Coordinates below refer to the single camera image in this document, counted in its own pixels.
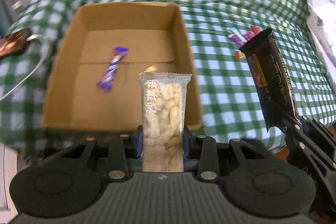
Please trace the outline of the black snack bar wrapper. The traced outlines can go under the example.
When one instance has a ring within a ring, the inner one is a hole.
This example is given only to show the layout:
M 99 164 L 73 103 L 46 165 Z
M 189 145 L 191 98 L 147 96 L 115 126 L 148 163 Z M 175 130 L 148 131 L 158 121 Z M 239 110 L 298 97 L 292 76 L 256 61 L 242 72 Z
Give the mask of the black snack bar wrapper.
M 300 126 L 292 85 L 271 28 L 248 40 L 244 53 L 257 89 L 266 129 Z

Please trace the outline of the clear peanut nougat bar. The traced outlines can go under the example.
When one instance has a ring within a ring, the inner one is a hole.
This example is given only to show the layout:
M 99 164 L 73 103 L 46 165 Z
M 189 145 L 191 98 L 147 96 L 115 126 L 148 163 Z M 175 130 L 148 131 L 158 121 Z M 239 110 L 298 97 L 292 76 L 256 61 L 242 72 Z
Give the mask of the clear peanut nougat bar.
M 191 74 L 143 72 L 142 171 L 183 172 L 183 129 Z

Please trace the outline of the purple chocolate bar wrapper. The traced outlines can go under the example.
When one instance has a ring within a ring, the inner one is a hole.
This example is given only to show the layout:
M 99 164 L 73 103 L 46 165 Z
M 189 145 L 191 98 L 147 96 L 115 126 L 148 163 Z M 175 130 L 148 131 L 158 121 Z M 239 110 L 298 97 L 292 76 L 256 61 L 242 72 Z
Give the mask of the purple chocolate bar wrapper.
M 100 78 L 99 82 L 96 84 L 98 87 L 102 88 L 106 92 L 112 90 L 114 78 L 118 70 L 118 66 L 123 58 L 128 54 L 129 49 L 125 47 L 115 47 L 113 50 L 113 57 L 109 63 L 109 66 L 105 70 L 103 76 Z

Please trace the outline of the purple white candy stick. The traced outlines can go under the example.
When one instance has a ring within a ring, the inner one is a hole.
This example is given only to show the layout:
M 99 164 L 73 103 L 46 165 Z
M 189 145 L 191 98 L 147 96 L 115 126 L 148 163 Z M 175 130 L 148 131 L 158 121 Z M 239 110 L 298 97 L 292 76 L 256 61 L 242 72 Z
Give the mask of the purple white candy stick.
M 246 42 L 246 38 L 240 34 L 236 28 L 230 28 L 230 34 L 228 38 L 231 39 L 239 48 L 242 47 Z

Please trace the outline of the brown cardboard box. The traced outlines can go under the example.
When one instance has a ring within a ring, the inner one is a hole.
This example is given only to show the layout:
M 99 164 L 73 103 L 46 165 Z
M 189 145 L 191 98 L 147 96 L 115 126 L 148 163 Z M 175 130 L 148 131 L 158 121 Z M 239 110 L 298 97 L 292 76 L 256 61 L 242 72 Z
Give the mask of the brown cardboard box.
M 129 49 L 112 90 L 96 84 L 115 47 Z M 185 123 L 202 127 L 197 72 L 182 13 L 166 2 L 109 2 L 77 9 L 58 47 L 47 84 L 42 126 L 87 132 L 134 131 L 142 123 L 138 77 L 150 66 L 188 73 Z

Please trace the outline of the green checkered sofa cover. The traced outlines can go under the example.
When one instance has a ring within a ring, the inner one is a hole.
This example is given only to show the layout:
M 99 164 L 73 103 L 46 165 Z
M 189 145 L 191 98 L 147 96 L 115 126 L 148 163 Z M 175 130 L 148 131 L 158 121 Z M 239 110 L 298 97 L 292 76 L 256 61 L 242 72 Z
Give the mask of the green checkered sofa cover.
M 33 42 L 20 56 L 1 61 L 1 140 L 18 149 L 44 147 L 40 132 L 46 82 L 62 36 L 76 10 L 113 1 L 172 1 L 180 6 L 198 71 L 204 134 L 225 142 L 248 137 L 270 149 L 284 135 L 266 129 L 261 106 L 245 61 L 235 58 L 230 28 L 271 27 L 289 73 L 298 111 L 329 126 L 335 122 L 335 92 L 319 60 L 306 24 L 307 0 L 32 0 L 10 27 L 30 28 L 47 38 Z

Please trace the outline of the white grey crumpled cloth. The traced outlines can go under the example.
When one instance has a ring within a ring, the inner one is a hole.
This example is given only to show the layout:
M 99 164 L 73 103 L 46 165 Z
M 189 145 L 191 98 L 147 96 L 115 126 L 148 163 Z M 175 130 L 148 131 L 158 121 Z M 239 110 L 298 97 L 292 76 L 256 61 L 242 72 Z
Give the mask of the white grey crumpled cloth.
M 327 71 L 335 89 L 335 0 L 307 0 L 307 26 L 315 44 L 317 56 Z

